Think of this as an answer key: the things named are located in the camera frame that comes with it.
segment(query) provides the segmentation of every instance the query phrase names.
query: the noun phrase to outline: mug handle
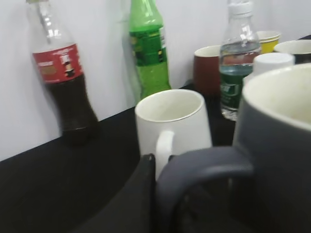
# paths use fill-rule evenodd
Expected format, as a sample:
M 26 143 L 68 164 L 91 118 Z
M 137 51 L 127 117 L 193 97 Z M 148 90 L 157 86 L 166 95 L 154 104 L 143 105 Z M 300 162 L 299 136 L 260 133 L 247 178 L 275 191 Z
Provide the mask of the mug handle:
M 155 178 L 158 179 L 163 168 L 168 163 L 173 154 L 173 140 L 175 133 L 172 131 L 161 132 L 155 150 L 156 172 Z
M 174 209 L 189 188 L 229 177 L 251 177 L 254 167 L 234 147 L 210 148 L 175 157 L 163 169 L 156 186 L 159 229 L 170 232 Z

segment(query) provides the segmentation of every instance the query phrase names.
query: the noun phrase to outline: bottle cap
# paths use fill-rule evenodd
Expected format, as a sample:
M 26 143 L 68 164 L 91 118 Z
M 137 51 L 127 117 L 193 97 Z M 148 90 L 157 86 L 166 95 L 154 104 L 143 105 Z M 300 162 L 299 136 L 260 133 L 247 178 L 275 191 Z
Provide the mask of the bottle cap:
M 240 1 L 229 4 L 229 12 L 232 16 L 252 15 L 254 4 L 251 1 Z
M 244 78 L 244 84 L 262 73 L 293 65 L 295 65 L 295 57 L 291 54 L 272 52 L 259 55 L 254 59 L 253 73 Z

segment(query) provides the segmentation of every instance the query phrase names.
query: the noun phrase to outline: paper cup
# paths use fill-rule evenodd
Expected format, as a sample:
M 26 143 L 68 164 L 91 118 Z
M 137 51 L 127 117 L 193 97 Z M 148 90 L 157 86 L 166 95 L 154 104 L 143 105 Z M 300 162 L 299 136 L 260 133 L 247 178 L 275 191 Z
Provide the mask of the paper cup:
M 281 33 L 276 31 L 261 31 L 257 34 L 261 43 L 261 53 L 273 52 L 281 37 Z

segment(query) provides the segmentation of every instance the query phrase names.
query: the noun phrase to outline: mug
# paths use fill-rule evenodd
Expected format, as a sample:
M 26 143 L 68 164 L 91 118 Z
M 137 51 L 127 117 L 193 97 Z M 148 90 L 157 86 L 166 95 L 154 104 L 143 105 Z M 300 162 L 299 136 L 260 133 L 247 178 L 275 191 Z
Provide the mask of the mug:
M 220 46 L 210 46 L 194 53 L 193 83 L 195 90 L 207 96 L 220 96 Z
M 296 64 L 311 62 L 311 40 L 293 40 L 274 47 L 275 52 L 289 53 L 295 56 Z
M 212 145 L 205 100 L 195 91 L 153 94 L 138 103 L 135 113 L 140 153 L 155 155 L 156 178 L 170 156 Z
M 156 190 L 163 233 L 186 191 L 218 178 L 233 179 L 233 203 L 258 232 L 311 232 L 310 74 L 303 64 L 257 76 L 243 90 L 232 147 L 188 152 L 165 167 Z

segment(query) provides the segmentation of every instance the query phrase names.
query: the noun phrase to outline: cup rim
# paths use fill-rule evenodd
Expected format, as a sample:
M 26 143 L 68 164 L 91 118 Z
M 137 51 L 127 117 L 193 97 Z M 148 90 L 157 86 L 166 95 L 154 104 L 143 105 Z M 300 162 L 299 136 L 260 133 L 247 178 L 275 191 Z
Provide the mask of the cup rim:
M 259 37 L 260 42 L 265 42 L 265 43 L 279 40 L 280 37 L 281 37 L 281 33 L 278 32 L 278 31 L 259 31 L 259 32 L 257 32 L 257 35 Z
M 283 47 L 286 47 L 288 45 L 293 45 L 293 44 L 310 44 L 310 50 L 306 52 L 288 52 L 288 50 Z M 282 53 L 290 53 L 293 55 L 306 55 L 306 54 L 311 54 L 311 40 L 291 40 L 291 41 L 286 41 L 282 42 L 274 47 L 274 51 L 276 52 L 282 52 Z
M 220 56 L 220 45 L 212 45 L 198 49 L 194 52 L 195 57 L 219 57 Z M 203 55 L 203 51 L 207 52 L 212 50 L 212 55 Z
M 292 67 L 285 67 L 285 68 L 276 69 L 276 70 L 272 70 L 272 71 L 268 71 L 266 73 L 260 74 L 256 76 L 256 78 L 251 79 L 247 83 L 247 85 L 244 87 L 242 91 L 243 98 L 250 106 L 255 108 L 257 111 L 263 113 L 264 115 L 269 116 L 275 120 L 281 121 L 287 125 L 291 125 L 296 128 L 311 132 L 311 124 L 303 122 L 301 120 L 290 118 L 288 116 L 277 113 L 273 110 L 267 109 L 261 106 L 260 104 L 258 104 L 256 101 L 254 101 L 251 97 L 252 89 L 256 88 L 258 86 L 258 83 L 261 83 L 261 82 L 265 83 L 266 80 L 273 78 L 274 75 L 279 75 L 279 74 L 290 72 L 293 70 L 304 70 L 307 68 L 311 69 L 311 64 L 301 64 L 301 65 L 296 65 Z
M 186 116 L 183 116 L 183 117 L 180 117 L 180 118 L 176 118 L 176 119 L 171 119 L 171 120 L 152 120 L 152 119 L 148 119 L 148 118 L 142 116 L 142 114 L 140 113 L 140 109 L 142 108 L 142 105 L 145 102 L 147 102 L 149 99 L 155 98 L 156 96 L 163 95 L 164 93 L 168 93 L 168 92 L 192 93 L 193 95 L 195 95 L 200 100 L 200 105 L 192 113 L 190 113 L 190 114 L 188 114 Z M 173 90 L 167 90 L 167 91 L 161 91 L 161 92 L 155 93 L 155 94 L 150 95 L 150 96 L 144 98 L 143 100 L 141 100 L 137 104 L 137 106 L 135 107 L 135 115 L 137 117 L 139 117 L 140 119 L 143 119 L 145 121 L 152 122 L 152 123 L 171 123 L 171 122 L 181 121 L 181 120 L 187 119 L 187 118 L 195 115 L 196 113 L 198 113 L 203 108 L 204 105 L 205 105 L 205 100 L 204 100 L 204 97 L 200 93 L 198 93 L 196 91 L 192 91 L 192 90 L 186 90 L 186 89 L 173 89 Z

